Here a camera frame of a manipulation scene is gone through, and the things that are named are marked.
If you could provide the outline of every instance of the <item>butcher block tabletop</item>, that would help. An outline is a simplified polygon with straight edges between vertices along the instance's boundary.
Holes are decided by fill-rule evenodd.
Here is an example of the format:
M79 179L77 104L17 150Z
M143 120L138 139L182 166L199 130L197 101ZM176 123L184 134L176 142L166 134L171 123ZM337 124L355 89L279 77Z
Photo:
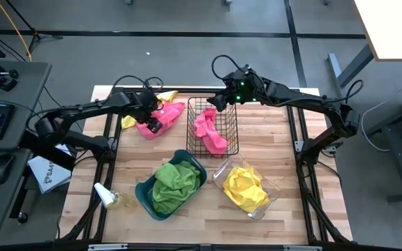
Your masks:
M110 90L111 86L95 86L91 100L105 99ZM318 95L317 89L300 90ZM178 93L173 102L187 104L190 97L211 95ZM316 137L327 129L323 114L305 111L305 118L310 137ZM225 159L198 158L208 172L207 182L174 215L167 220L156 221L141 206L133 212L124 209L109 210L103 242L307 244L286 107L261 106L259 103L237 105L237 119L239 154L280 188L280 197L268 208L263 219L250 219L211 182L212 173ZM87 119L84 134L102 135L105 120L106 116ZM137 183L146 181L172 158L174 151L186 148L186 129L187 109L172 128L151 141L145 140L135 127L123 130L120 135L112 189L134 197ZM301 139L299 125L297 134ZM319 159L336 169L334 159L323 155ZM94 159L84 160L75 167L60 221L62 235L72 229L87 209L95 169ZM351 240L350 225L338 177L320 165L316 165L315 170L325 213L341 233ZM100 208L94 213L91 236L95 233L99 210ZM317 217L313 209L311 212L315 235L319 236Z

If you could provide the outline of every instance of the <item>green cloth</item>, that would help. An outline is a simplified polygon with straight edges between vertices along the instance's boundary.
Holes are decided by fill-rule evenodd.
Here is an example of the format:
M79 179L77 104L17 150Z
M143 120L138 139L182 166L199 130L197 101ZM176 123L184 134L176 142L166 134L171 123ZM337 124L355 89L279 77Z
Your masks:
M200 187L200 171L186 161L166 163L154 176L153 207L159 213L173 213Z

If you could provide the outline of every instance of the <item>yellow towel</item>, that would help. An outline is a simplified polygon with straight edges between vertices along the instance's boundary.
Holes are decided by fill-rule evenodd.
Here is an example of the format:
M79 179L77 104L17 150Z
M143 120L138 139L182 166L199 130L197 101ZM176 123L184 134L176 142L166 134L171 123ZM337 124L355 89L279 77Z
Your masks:
M253 168L234 167L223 182L223 189L236 205L248 213L269 203L268 195Z
M161 93L158 95L158 99L161 102L167 101L167 102L172 102L172 99L174 96L178 93L178 91L166 91L165 93ZM122 129L127 129L136 124L136 120L131 117L131 116L126 116L122 119Z

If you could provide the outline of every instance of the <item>teal plastic bin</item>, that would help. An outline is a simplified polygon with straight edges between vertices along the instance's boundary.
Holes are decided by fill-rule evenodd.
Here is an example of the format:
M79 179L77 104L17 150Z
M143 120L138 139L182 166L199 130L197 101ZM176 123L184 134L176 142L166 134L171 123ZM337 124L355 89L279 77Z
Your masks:
M189 162L192 166L196 167L198 170L200 170L200 188L204 183L206 183L207 180L207 172L206 169L193 157L188 151L186 150L177 150L174 152L173 159L169 161L170 164L179 164L183 160ZM174 212L178 211L179 208L177 208L173 213L159 213L154 210L153 207L153 185L156 182L156 177L151 176L147 181L144 183L138 183L135 188L135 195L139 203L142 205L142 207L145 209L145 211L155 220L165 220L168 217L170 217ZM191 197L193 197L196 194L193 193L192 196L190 196L187 200L189 200Z

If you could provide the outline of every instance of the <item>black mouse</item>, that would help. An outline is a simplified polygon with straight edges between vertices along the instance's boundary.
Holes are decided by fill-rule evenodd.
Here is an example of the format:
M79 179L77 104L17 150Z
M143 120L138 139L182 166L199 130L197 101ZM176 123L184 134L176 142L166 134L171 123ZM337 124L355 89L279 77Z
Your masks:
M15 156L11 154L0 155L0 185L7 181Z

